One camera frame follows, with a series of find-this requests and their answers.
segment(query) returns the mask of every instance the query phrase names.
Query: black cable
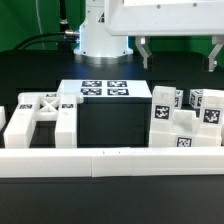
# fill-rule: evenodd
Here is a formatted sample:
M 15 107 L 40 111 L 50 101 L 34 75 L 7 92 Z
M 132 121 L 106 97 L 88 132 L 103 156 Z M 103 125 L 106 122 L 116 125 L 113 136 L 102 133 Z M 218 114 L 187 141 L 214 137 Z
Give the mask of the black cable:
M 59 9 L 60 9 L 60 30 L 63 32 L 69 29 L 68 20 L 66 16 L 66 5 L 65 0 L 59 0 Z
M 33 41 L 33 40 L 36 40 L 36 39 L 40 39 L 40 38 L 44 38 L 44 37 L 51 37 L 51 36 L 60 36 L 60 35 L 65 35 L 64 32 L 53 32 L 53 33 L 44 33 L 44 34 L 39 34 L 39 35 L 36 35 L 36 36 L 33 36 L 33 37 L 30 37 L 24 41 L 22 41 L 20 44 L 18 44 L 14 50 L 19 50 L 23 45 Z
M 27 47 L 33 45 L 33 44 L 40 44 L 40 43 L 58 43 L 58 42 L 71 42 L 71 43 L 76 43 L 76 41 L 74 40 L 40 40 L 40 41 L 34 41 L 34 42 L 31 42 L 31 43 L 28 43 L 27 45 L 25 45 L 21 50 L 25 50 Z

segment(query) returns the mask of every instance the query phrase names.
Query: black surface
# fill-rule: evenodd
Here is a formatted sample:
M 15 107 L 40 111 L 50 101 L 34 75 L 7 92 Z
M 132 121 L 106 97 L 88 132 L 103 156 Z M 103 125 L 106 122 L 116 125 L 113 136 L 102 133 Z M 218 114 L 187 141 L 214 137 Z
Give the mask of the black surface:
M 0 54 L 0 105 L 6 107 L 8 121 L 19 93 L 56 91 L 62 79 L 147 80 L 151 90 L 155 85 L 183 89 L 184 103 L 188 102 L 190 88 L 223 89 L 224 70 L 218 67 L 214 73 L 203 72 L 200 54 L 158 53 L 154 62 L 153 71 L 146 71 L 139 57 L 130 64 L 102 67 L 75 63 L 71 55 L 55 52 L 4 52 Z M 106 101 L 90 100 L 80 110 L 81 120 L 85 107 L 94 110 L 94 104 L 106 112 Z M 122 107 L 131 110 L 128 103 L 117 105 L 124 115 Z M 46 128 L 45 123 L 38 125 Z M 220 224 L 224 220 L 223 198 L 222 175 L 1 179 L 0 223 Z
M 219 224 L 223 176 L 0 180 L 2 224 Z

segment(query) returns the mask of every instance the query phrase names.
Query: black and white pattern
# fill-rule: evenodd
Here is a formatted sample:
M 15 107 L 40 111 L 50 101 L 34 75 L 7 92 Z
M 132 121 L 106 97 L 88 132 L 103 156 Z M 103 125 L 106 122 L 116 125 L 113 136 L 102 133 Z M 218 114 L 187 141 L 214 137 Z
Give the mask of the black and white pattern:
M 220 114 L 220 110 L 205 109 L 203 122 L 209 124 L 218 124 L 220 120 Z
M 180 90 L 176 90 L 176 95 L 180 95 Z
M 128 89 L 108 89 L 108 96 L 128 96 Z
M 87 88 L 83 88 L 81 89 L 81 92 L 83 93 L 83 95 L 85 96 L 97 96 L 97 95 L 101 95 L 102 94 L 102 90 L 95 88 L 95 89 L 87 89 Z
M 101 87 L 102 81 L 83 81 L 82 86 L 83 87 Z
M 32 109 L 33 105 L 32 104 L 22 104 L 20 105 L 19 109 Z
M 155 118 L 169 120 L 170 107 L 156 105 Z
M 192 138 L 178 137 L 177 138 L 177 147 L 191 147 Z
M 195 93 L 202 95 L 203 94 L 203 90 L 195 90 Z
M 62 104 L 61 107 L 63 109 L 72 109 L 74 108 L 74 104 Z
M 126 81 L 108 81 L 107 82 L 108 87 L 127 87 Z
M 46 97 L 57 97 L 57 93 L 47 93 Z
M 195 105 L 195 95 L 191 95 L 191 104 Z
M 175 97 L 175 106 L 174 107 L 178 107 L 179 106 L 179 97 Z
M 197 103 L 197 106 L 198 106 L 198 107 L 201 106 L 201 101 L 202 101 L 202 96 L 199 96 L 199 97 L 198 97 L 198 103 Z

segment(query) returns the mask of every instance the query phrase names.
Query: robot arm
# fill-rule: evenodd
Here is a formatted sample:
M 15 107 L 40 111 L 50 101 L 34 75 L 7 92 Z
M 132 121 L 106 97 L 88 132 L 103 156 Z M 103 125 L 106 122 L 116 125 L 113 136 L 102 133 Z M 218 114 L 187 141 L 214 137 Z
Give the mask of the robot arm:
M 213 71 L 224 44 L 223 9 L 224 0 L 105 0 L 105 25 L 111 35 L 138 36 L 143 43 L 147 36 L 214 36 Z

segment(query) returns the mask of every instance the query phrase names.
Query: small white cube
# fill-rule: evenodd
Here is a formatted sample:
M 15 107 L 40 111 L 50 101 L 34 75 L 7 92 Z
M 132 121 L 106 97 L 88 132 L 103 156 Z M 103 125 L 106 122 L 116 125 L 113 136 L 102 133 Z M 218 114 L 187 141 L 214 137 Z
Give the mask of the small white cube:
M 203 90 L 202 89 L 192 89 L 190 91 L 189 104 L 194 109 L 200 109 L 201 108 L 202 95 L 203 95 Z
M 175 109 L 181 109 L 183 102 L 183 90 L 176 90 L 176 96 L 175 96 Z

